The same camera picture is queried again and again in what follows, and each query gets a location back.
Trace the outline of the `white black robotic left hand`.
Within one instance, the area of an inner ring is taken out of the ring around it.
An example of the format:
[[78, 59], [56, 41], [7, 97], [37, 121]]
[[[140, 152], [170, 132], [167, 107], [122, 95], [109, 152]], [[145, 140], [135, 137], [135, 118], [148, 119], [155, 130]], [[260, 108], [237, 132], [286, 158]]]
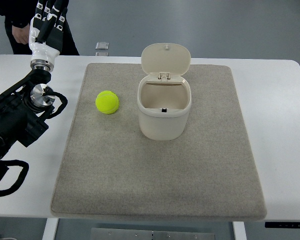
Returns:
[[39, 0], [30, 22], [29, 48], [32, 69], [52, 72], [63, 47], [67, 0]]

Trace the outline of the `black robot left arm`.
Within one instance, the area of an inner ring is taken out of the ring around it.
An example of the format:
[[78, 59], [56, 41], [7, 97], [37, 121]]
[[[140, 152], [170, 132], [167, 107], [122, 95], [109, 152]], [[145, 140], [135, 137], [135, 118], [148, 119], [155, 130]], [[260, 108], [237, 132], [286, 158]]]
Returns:
[[58, 116], [67, 106], [67, 98], [48, 86], [53, 64], [47, 60], [33, 60], [31, 71], [16, 84], [0, 94], [0, 181], [10, 167], [20, 167], [12, 186], [0, 190], [0, 197], [16, 192], [29, 171], [25, 161], [3, 160], [10, 148], [20, 142], [28, 147], [49, 128], [46, 120]]

